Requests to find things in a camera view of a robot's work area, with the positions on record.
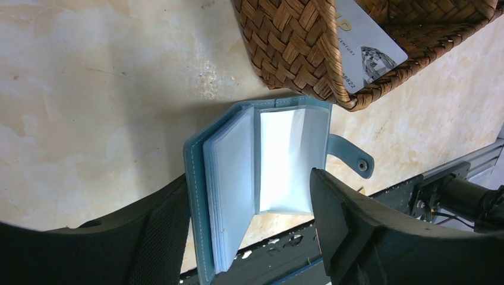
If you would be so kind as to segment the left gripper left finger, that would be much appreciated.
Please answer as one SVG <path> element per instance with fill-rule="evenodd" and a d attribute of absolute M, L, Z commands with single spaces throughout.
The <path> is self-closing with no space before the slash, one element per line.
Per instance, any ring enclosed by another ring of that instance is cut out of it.
<path fill-rule="evenodd" d="M 188 236 L 185 176 L 77 228 L 1 224 L 2 284 L 177 284 Z"/>

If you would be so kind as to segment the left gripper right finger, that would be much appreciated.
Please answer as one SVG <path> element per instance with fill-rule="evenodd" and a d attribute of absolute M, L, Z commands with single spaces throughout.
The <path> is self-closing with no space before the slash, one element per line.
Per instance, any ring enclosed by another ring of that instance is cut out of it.
<path fill-rule="evenodd" d="M 502 284 L 503 233 L 417 220 L 313 169 L 310 194 L 333 284 Z"/>

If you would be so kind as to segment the blue leather card holder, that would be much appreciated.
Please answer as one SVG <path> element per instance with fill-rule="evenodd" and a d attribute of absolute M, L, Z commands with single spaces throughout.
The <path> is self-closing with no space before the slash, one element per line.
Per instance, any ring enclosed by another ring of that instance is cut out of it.
<path fill-rule="evenodd" d="M 254 216 L 307 214 L 328 156 L 368 179 L 374 158 L 331 134 L 332 105 L 306 95 L 234 104 L 183 148 L 201 284 L 228 271 Z"/>

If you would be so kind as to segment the white blue card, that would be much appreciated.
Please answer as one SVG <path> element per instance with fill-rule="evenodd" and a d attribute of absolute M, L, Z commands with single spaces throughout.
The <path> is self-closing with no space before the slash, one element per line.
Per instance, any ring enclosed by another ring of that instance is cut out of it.
<path fill-rule="evenodd" d="M 356 93 L 408 59 L 404 50 L 353 0 L 336 1 L 344 86 Z"/>

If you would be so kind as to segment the woven wicker tray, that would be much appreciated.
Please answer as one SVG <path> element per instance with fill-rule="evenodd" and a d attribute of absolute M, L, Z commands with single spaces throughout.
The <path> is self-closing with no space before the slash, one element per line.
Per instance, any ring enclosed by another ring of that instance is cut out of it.
<path fill-rule="evenodd" d="M 503 14 L 502 1 L 234 1 L 252 67 L 287 88 L 365 109 Z"/>

